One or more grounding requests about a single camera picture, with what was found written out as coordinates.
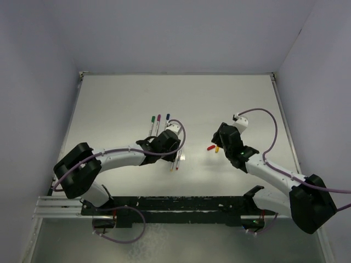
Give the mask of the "purple whiteboard marker pen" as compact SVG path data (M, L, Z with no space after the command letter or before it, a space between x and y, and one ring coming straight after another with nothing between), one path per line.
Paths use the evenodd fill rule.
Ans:
M160 121L157 121L157 118L156 118L155 136L158 136L159 128L160 128Z

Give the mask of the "blue whiteboard marker pen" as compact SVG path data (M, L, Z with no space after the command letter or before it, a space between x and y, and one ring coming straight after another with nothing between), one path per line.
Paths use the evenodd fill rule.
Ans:
M165 120L165 127L164 127L164 130L166 130L167 129L167 127L168 127L168 122L169 122L169 120L167 121L167 120Z

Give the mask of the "green whiteboard marker pen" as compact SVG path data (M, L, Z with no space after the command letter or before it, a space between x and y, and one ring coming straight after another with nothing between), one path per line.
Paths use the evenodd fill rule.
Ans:
M152 136L152 132L153 132L153 129L154 129L154 124L155 124L155 122L151 122L148 136Z

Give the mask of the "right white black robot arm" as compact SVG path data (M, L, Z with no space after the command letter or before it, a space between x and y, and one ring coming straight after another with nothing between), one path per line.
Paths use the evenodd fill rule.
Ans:
M236 126L222 123L214 133L212 143L224 150L233 167L277 189L274 193L262 188L246 198L244 209L249 214L257 214L260 210L274 211L290 217L302 231L312 234L337 213L336 205L319 176L273 168L259 151L244 145Z

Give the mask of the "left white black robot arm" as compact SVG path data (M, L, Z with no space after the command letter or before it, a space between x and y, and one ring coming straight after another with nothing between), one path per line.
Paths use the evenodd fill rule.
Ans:
M95 182L97 176L107 170L120 167L142 166L156 163L159 159L175 160L180 147L179 133L164 130L157 137L138 140L124 148L97 151L86 142L76 145L53 168L58 182L53 191L61 186L68 199L83 198L101 215L112 211L113 202L108 190Z

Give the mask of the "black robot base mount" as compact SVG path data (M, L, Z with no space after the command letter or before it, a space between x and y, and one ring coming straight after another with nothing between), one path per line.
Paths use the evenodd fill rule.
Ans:
M265 216L253 202L254 191L243 196L117 197L101 208L83 201L81 213L92 216L97 228L130 228L133 224L222 224L253 231L265 226Z

